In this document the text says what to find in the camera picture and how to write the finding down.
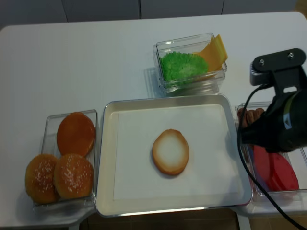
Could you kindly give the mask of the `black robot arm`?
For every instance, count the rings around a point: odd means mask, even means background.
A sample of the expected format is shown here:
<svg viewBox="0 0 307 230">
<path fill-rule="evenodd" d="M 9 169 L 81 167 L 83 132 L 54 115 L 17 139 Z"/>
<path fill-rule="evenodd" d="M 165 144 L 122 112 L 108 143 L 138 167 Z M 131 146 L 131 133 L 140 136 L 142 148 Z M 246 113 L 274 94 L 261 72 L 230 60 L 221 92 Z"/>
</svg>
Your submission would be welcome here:
<svg viewBox="0 0 307 230">
<path fill-rule="evenodd" d="M 302 67 L 270 71 L 256 90 L 275 89 L 272 103 L 255 122 L 239 129 L 239 141 L 272 152 L 291 152 L 307 145 L 307 76 Z"/>
</svg>

